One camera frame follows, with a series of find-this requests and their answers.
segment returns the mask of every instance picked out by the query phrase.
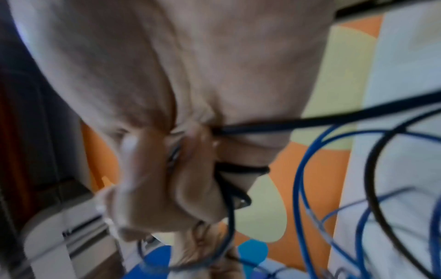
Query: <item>colorful wall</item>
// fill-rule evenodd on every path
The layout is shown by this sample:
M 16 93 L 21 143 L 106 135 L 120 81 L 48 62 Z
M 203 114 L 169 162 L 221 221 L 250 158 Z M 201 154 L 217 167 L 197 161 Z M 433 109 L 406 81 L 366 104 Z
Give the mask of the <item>colorful wall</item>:
M 366 89 L 375 46 L 383 18 L 371 17 L 335 26 L 314 93 L 304 117 L 358 109 Z M 115 156 L 104 141 L 86 125 L 82 127 L 92 187 L 99 190 L 118 183 Z M 249 194 L 253 205 L 237 211 L 236 244 L 249 239 L 268 247 L 268 258 L 303 268 L 292 214 L 292 184 L 297 166 L 311 142 L 323 128 L 294 131 L 291 142 L 271 165 L 271 172 L 258 179 Z M 318 217 L 338 208 L 351 152 L 351 141 L 343 140 L 320 150 L 305 171 L 305 187 Z M 304 229 L 312 259 L 326 268 L 330 247 L 322 240 L 303 212 Z M 333 232 L 335 219 L 326 228 Z

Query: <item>skin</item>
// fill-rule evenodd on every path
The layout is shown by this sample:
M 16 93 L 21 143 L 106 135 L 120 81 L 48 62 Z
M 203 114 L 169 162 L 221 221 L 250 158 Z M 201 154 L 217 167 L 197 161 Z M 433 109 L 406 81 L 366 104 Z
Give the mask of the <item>skin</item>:
M 216 224 L 226 216 L 212 176 L 216 161 L 265 166 L 289 141 L 288 133 L 214 138 L 209 126 L 299 117 L 318 73 L 332 4 L 10 0 L 43 74 L 119 159 L 120 184 L 97 195 L 113 234 L 131 241 L 177 232 L 184 244 L 199 220 Z M 181 154 L 167 174 L 176 141 Z M 224 176 L 244 191 L 257 178 Z M 189 247 L 193 254 L 210 250 Z M 185 261 L 183 250 L 175 251 Z M 200 276 L 216 277 L 207 270 Z

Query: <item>white wall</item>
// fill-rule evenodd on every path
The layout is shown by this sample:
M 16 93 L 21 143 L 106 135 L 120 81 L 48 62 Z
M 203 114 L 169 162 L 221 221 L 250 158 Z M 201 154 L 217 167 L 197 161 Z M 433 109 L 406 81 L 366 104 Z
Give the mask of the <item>white wall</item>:
M 388 13 L 378 40 L 364 107 L 438 88 L 441 88 L 441 3 L 435 1 Z M 391 128 L 425 110 L 427 108 L 364 122 L 358 129 Z M 416 125 L 411 130 L 441 135 L 441 115 Z M 360 136 L 354 141 L 341 205 L 365 197 L 364 165 L 369 150 L 378 138 Z M 378 193 L 409 185 L 434 193 L 433 197 L 404 194 L 382 205 L 388 221 L 403 225 L 425 237 L 428 237 L 428 220 L 434 199 L 441 194 L 440 182 L 439 145 L 400 137 L 393 140 L 380 157 L 376 172 Z M 355 255 L 355 227 L 365 208 L 366 205 L 361 205 L 342 212 L 337 219 L 334 237 L 352 255 Z M 398 236 L 430 269 L 427 242 L 404 233 L 398 233 Z M 423 278 L 423 275 L 394 251 L 377 225 L 370 224 L 366 227 L 364 246 L 380 278 Z M 342 265 L 347 266 L 347 263 L 332 251 L 329 269 L 335 271 Z

